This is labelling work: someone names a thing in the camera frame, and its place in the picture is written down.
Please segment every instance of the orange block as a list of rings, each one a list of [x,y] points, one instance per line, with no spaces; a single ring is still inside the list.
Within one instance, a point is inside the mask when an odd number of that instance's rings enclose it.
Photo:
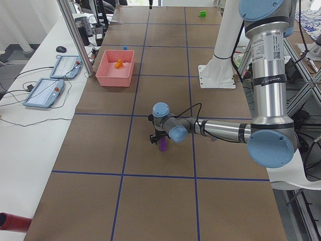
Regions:
[[[118,61],[115,63],[115,68],[120,69],[123,66],[122,60],[118,59]]]

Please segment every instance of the white table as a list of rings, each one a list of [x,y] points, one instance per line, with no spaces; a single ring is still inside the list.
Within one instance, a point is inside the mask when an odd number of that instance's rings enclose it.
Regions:
[[[61,17],[52,28],[38,50],[34,53],[22,72],[54,66],[57,59],[56,47],[62,45],[67,52],[62,55],[78,55],[74,42]],[[92,45],[86,47],[87,53]],[[44,69],[23,74],[9,90],[22,89],[22,84],[28,81],[38,81],[48,78],[52,69]],[[41,109],[27,108],[21,103],[0,107],[2,119],[23,125],[43,121],[49,118],[72,119],[75,107],[79,102],[87,81],[86,69],[83,66],[75,79],[70,80],[72,88],[62,108]],[[70,84],[66,81],[62,95],[53,107],[61,106]],[[14,92],[18,100],[24,100],[27,94]],[[0,105],[16,102],[7,94]],[[47,180],[51,173],[65,138],[70,121],[54,120],[30,127],[19,127],[0,121],[0,212],[33,217],[42,196]],[[1,241],[23,240],[24,233],[0,231]]]

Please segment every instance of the keyboard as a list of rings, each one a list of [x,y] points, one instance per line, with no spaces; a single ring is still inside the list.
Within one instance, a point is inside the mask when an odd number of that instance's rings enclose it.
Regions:
[[[82,22],[83,26],[86,29],[87,37],[92,37],[93,34],[92,34],[92,30],[91,30],[91,26],[90,26],[88,18],[86,16],[75,18],[75,22],[77,22],[77,21],[81,21]]]

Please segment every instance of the computer mouse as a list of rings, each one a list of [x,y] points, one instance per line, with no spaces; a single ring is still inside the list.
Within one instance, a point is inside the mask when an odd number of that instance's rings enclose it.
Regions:
[[[58,46],[56,48],[56,51],[59,52],[59,53],[66,53],[67,49],[64,46]]]

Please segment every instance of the purple object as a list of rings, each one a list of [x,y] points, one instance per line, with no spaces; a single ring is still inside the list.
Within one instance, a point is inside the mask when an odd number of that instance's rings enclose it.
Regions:
[[[159,141],[158,141],[158,148],[161,152],[166,151],[167,147],[166,147],[166,137],[162,137]]]

